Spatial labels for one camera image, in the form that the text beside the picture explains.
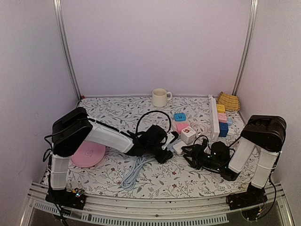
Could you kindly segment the light blue power strip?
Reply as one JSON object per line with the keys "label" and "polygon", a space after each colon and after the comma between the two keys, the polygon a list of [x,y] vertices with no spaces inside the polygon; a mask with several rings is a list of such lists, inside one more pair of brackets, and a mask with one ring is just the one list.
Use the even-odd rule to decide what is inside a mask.
{"label": "light blue power strip", "polygon": [[171,144],[169,144],[169,145],[167,146],[167,150],[174,151],[173,148],[172,148],[172,146],[173,146],[174,144],[180,142],[180,141],[183,141],[183,140],[181,140],[181,139],[176,139],[173,143],[171,143]]}

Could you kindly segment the white plug adapter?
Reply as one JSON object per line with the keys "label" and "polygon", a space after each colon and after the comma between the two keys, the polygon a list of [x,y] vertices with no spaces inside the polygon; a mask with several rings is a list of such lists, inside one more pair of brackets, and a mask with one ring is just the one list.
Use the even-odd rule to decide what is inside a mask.
{"label": "white plug adapter", "polygon": [[176,155],[182,155],[182,153],[183,153],[182,148],[185,147],[185,146],[187,146],[187,144],[186,144],[184,141],[180,141],[180,142],[174,144],[174,145],[172,146],[172,148],[173,148],[174,153],[175,153]]}

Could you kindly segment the white cube socket adapter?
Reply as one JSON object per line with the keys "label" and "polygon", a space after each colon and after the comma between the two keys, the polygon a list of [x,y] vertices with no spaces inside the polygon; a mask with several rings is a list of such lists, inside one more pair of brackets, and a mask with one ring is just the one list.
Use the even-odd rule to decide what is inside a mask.
{"label": "white cube socket adapter", "polygon": [[191,144],[196,138],[196,131],[191,127],[185,127],[181,130],[181,140],[186,144]]}

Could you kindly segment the pink square plug adapter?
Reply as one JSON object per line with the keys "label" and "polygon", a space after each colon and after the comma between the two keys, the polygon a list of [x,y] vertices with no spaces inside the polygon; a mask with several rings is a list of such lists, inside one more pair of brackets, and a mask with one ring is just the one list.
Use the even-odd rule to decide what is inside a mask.
{"label": "pink square plug adapter", "polygon": [[189,126],[189,124],[187,123],[181,123],[181,124],[177,124],[176,125],[176,131],[178,134],[181,134],[182,130],[187,128]]}

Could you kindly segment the blue square plug adapter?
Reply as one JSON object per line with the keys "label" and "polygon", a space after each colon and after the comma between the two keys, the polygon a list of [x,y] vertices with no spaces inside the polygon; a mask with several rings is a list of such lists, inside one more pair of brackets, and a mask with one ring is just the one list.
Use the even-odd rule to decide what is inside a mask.
{"label": "blue square plug adapter", "polygon": [[186,121],[185,113],[175,113],[174,114],[174,120],[175,121]]}

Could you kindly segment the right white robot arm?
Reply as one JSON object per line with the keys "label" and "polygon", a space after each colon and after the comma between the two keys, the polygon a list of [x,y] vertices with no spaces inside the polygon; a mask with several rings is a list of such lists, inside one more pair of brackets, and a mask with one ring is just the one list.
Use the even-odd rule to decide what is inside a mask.
{"label": "right white robot arm", "polygon": [[247,205],[254,205],[261,198],[261,191],[277,166],[286,138],[286,121],[280,116],[252,115],[234,141],[236,149],[221,141],[208,144],[203,138],[201,144],[194,142],[183,146],[183,156],[194,169],[204,168],[219,174],[227,181],[235,181],[245,167],[255,149],[259,151],[259,159],[249,191],[243,195]]}

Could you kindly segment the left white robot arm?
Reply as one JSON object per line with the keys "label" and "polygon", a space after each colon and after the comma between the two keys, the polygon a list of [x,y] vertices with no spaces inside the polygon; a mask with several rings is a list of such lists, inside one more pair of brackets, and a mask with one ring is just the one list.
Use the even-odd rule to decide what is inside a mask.
{"label": "left white robot arm", "polygon": [[151,125],[146,131],[122,132],[88,116],[85,108],[77,107],[54,122],[51,139],[50,183],[52,197],[59,204],[66,204],[70,194],[65,191],[69,160],[84,141],[113,148],[129,156],[152,155],[158,163],[165,163],[173,154],[167,146],[176,140],[171,129]]}

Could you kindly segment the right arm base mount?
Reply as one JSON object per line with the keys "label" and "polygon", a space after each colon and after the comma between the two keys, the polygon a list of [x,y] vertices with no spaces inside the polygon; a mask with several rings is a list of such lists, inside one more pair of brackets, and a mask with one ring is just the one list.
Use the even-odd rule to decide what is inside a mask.
{"label": "right arm base mount", "polygon": [[246,207],[255,208],[242,211],[242,216],[248,221],[258,220],[262,214],[266,201],[268,200],[264,188],[256,188],[249,184],[247,191],[242,193],[232,193],[226,197],[226,203],[230,210],[237,210]]}

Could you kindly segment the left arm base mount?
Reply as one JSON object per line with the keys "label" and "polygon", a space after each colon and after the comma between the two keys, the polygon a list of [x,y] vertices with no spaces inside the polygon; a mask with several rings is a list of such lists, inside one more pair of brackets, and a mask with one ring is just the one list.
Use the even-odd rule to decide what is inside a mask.
{"label": "left arm base mount", "polygon": [[48,189],[45,200],[58,206],[69,207],[73,209],[83,210],[86,204],[87,196],[78,192]]}

